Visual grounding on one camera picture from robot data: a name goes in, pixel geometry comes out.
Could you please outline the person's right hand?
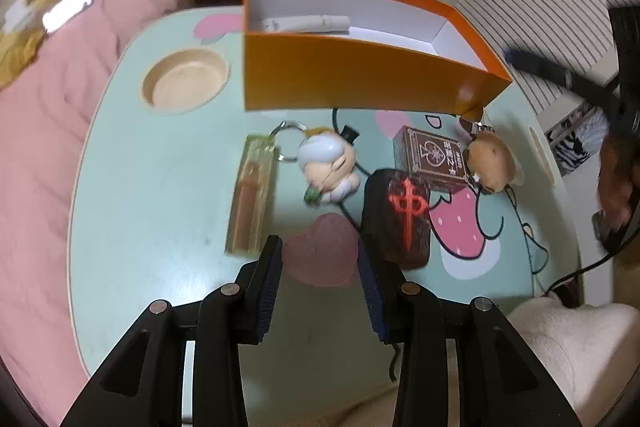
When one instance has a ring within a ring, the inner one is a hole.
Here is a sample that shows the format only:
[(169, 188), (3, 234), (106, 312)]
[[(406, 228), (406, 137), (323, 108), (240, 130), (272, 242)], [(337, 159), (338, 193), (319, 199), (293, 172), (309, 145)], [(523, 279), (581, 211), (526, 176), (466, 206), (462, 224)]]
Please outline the person's right hand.
[(631, 165), (630, 144), (621, 136), (609, 134), (602, 143), (598, 197), (605, 221), (613, 230), (626, 225), (632, 216), (630, 199), (639, 186), (639, 165)]

